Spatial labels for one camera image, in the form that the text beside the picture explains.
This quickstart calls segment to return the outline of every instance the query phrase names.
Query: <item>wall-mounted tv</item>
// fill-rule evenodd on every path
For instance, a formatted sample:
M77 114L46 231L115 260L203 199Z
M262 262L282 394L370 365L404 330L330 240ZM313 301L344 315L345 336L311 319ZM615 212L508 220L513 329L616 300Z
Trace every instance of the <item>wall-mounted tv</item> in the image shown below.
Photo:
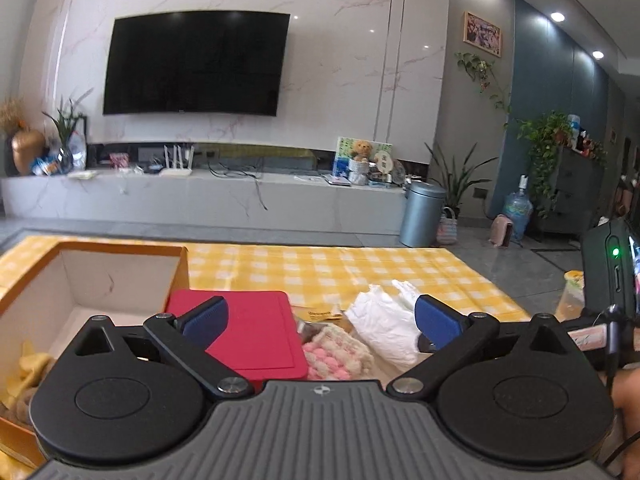
M289 16L192 10L117 19L103 113L274 116Z

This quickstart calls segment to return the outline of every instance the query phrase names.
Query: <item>white marble tv wall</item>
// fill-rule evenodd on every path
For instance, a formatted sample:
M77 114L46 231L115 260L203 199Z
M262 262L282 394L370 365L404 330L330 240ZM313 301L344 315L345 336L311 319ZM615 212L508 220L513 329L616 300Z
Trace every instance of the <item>white marble tv wall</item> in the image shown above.
M428 161L436 128L449 0L37 0L20 76L33 126L60 96L79 96L90 142L223 141L334 150L338 136ZM115 18L194 9L292 15L277 117L102 116Z

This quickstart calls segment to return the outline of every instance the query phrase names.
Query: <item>circular black disk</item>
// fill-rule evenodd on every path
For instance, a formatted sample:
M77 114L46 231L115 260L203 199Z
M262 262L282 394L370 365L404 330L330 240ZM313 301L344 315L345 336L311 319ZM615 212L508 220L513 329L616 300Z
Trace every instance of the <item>circular black disk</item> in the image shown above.
M592 370L537 351L462 368L441 386L437 408L464 444L517 465L552 466L583 456L613 418Z
M183 442L202 418L201 387L175 368L133 358L83 372L47 378L31 403L43 450L65 462L141 462Z

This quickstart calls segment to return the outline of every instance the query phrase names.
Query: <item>low marble tv stand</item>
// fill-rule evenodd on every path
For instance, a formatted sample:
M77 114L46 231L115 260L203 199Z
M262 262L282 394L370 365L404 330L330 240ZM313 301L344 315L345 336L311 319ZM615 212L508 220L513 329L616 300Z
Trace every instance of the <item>low marble tv stand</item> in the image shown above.
M25 176L1 181L7 216L243 227L290 231L398 234L399 188L329 186L290 174L219 178L206 170L160 177L101 170L91 180Z

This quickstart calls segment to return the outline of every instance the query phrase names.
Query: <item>bolt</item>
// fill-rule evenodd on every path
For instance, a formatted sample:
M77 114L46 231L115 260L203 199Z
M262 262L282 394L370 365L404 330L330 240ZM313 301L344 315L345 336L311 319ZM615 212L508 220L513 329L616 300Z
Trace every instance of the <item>bolt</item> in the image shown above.
M229 395L244 393L249 387L249 383L242 377L226 377L218 383L218 389Z
M415 377L400 377L393 383L393 389L399 394L416 394L424 388L424 384L420 379Z

